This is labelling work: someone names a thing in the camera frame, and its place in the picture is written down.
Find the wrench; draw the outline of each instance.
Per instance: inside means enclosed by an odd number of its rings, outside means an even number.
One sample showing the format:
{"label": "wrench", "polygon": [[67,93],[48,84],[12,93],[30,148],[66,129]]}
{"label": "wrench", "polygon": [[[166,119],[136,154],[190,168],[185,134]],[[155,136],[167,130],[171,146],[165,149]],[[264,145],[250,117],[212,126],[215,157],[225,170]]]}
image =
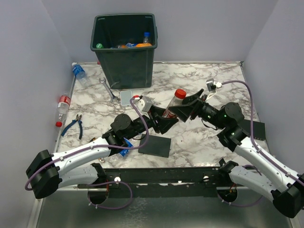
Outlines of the wrench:
{"label": "wrench", "polygon": [[103,84],[105,89],[107,90],[107,92],[109,93],[110,97],[111,97],[111,102],[112,103],[118,103],[119,102],[119,98],[117,96],[114,96],[114,94],[112,93],[112,91],[110,90],[110,88],[108,87],[108,85],[106,84],[106,79],[105,77],[103,78],[103,80],[99,79],[99,83]]}

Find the bottle label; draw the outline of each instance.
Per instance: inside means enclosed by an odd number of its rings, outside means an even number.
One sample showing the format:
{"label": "bottle label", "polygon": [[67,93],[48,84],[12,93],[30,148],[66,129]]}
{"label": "bottle label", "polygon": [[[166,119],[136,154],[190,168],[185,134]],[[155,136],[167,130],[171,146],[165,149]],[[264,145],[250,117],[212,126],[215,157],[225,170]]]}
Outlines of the bottle label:
{"label": "bottle label", "polygon": [[175,118],[176,115],[173,112],[170,112],[168,109],[162,115],[164,118]]}
{"label": "bottle label", "polygon": [[79,64],[75,64],[72,71],[75,76],[77,76],[80,72],[84,72],[83,68]]}
{"label": "bottle label", "polygon": [[68,96],[61,96],[61,97],[60,97],[60,100],[59,100],[58,107],[60,107],[60,103],[61,103],[61,102],[67,103],[68,106],[70,106],[70,104],[71,104],[71,98],[69,98]]}

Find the screw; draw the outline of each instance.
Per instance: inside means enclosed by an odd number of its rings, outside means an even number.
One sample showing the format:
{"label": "screw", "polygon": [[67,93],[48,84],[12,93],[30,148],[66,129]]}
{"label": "screw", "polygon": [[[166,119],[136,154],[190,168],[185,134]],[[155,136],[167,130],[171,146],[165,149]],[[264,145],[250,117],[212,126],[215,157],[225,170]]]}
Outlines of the screw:
{"label": "screw", "polygon": [[121,182],[121,179],[120,179],[120,177],[115,177],[115,178],[114,178],[114,181],[115,181],[115,182]]}
{"label": "screw", "polygon": [[204,182],[209,181],[209,176],[204,176],[204,177],[203,177],[203,181],[204,181]]}

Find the black trash bin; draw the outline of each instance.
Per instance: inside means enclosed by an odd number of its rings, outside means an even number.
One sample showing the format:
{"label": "black trash bin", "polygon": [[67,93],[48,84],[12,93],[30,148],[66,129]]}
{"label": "black trash bin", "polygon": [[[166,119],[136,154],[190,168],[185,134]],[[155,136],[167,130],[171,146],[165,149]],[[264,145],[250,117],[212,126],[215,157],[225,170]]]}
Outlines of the black trash bin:
{"label": "black trash bin", "polygon": [[[149,47],[115,48],[143,42],[150,32]],[[101,43],[104,48],[97,49]],[[112,89],[145,88],[152,85],[157,28],[153,14],[113,14],[95,17],[91,50],[96,53]]]}

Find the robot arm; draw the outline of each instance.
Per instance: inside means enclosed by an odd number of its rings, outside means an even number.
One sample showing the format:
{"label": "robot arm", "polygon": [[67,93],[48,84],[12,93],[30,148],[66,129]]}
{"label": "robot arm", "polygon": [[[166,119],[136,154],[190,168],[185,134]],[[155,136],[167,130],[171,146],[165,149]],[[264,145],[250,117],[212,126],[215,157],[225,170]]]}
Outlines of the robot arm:
{"label": "robot arm", "polygon": [[153,128],[157,133],[166,133],[178,119],[163,118],[164,111],[163,108],[151,105],[149,117],[143,115],[133,121],[128,115],[120,114],[114,119],[111,129],[93,142],[65,152],[39,152],[26,170],[28,182],[25,189],[33,190],[35,197],[41,199],[64,186],[106,182],[106,174],[100,165],[91,164],[86,168],[79,166],[119,153],[128,147],[125,139],[131,139],[146,129]]}
{"label": "robot arm", "polygon": [[[211,94],[218,87],[221,83],[211,82],[208,85]],[[238,104],[228,103],[217,110],[206,102],[208,97],[203,95],[190,103],[169,107],[169,110],[184,122],[199,117],[222,129],[217,135],[222,145],[247,159],[264,174],[260,176],[230,162],[227,170],[230,179],[259,192],[271,200],[282,214],[294,218],[304,206],[304,174],[286,167],[256,142],[253,144],[249,133],[239,125],[244,116]]]}

